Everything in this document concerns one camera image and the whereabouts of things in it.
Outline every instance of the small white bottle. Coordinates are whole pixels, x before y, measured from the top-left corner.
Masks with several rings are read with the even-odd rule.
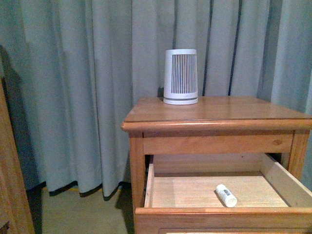
[[[223,184],[219,184],[216,187],[216,192],[227,207],[234,207],[236,205],[236,197]]]

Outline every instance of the air purifier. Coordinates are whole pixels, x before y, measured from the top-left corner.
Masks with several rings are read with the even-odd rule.
[[[167,50],[164,103],[188,105],[198,102],[196,50]]]

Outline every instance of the lower drawer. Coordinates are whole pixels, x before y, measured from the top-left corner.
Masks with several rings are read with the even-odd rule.
[[[218,184],[235,207],[219,200]],[[156,155],[135,226],[137,234],[311,232],[312,193],[265,154]]]

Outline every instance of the curtain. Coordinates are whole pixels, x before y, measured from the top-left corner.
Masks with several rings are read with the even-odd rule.
[[[103,184],[109,196],[129,181],[120,125],[139,98],[162,95],[169,49],[197,50],[199,95],[312,114],[309,0],[4,0],[0,14],[0,72],[27,188],[77,181],[81,193]],[[312,189],[311,144],[302,181]]]

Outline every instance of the bedside table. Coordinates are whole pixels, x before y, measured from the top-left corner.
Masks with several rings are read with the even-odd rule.
[[[121,128],[129,133],[136,234],[312,231],[312,193],[297,180],[312,116],[254,97],[182,106],[142,98]],[[264,153],[282,153],[286,170]],[[218,200],[219,183],[237,196],[236,207]]]

